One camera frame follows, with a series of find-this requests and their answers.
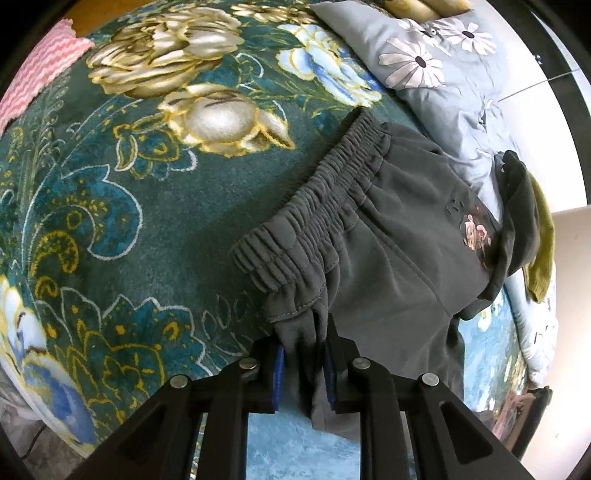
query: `screw head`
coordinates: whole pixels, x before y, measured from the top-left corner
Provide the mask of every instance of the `screw head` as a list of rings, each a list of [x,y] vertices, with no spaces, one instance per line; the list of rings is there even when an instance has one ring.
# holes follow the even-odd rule
[[[256,361],[256,358],[247,356],[246,358],[241,359],[238,362],[238,365],[240,365],[240,368],[243,370],[252,370],[258,365],[258,362]]]
[[[189,379],[185,375],[175,375],[170,379],[170,386],[173,388],[185,388],[189,384]]]
[[[353,360],[353,366],[357,370],[366,370],[371,365],[371,361],[365,358],[364,356],[359,356],[355,360]]]
[[[439,385],[439,377],[436,374],[424,374],[421,380],[429,387],[436,387]]]

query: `floral rug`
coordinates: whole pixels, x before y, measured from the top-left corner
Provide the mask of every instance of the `floral rug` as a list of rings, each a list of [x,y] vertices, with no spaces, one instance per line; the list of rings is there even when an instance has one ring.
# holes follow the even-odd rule
[[[0,364],[83,455],[268,334],[227,252],[353,108],[419,128],[297,1],[155,2],[91,38],[0,140]]]

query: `floral pillowcase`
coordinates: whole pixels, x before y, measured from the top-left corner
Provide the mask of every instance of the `floral pillowcase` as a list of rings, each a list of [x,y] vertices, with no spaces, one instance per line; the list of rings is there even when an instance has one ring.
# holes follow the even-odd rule
[[[507,77],[506,56],[486,19],[472,10],[418,24],[354,1],[311,8],[409,104],[451,156],[452,169],[501,220],[493,157],[518,150],[497,103]]]

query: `pink towel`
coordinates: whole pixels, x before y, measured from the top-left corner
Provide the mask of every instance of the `pink towel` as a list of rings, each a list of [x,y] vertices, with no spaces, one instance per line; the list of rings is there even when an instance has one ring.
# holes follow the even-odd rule
[[[21,116],[41,90],[94,45],[76,38],[72,20],[56,23],[35,45],[0,102],[0,137],[10,120]]]

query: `gray pants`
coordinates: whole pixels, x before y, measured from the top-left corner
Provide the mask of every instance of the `gray pants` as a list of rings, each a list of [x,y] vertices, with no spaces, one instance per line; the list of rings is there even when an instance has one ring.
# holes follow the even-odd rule
[[[268,294],[265,315],[314,428],[358,438],[358,422],[326,400],[328,313],[363,356],[396,375],[436,373],[462,398],[457,315],[499,292],[502,246],[496,220],[436,144],[361,110],[309,181],[232,256]]]

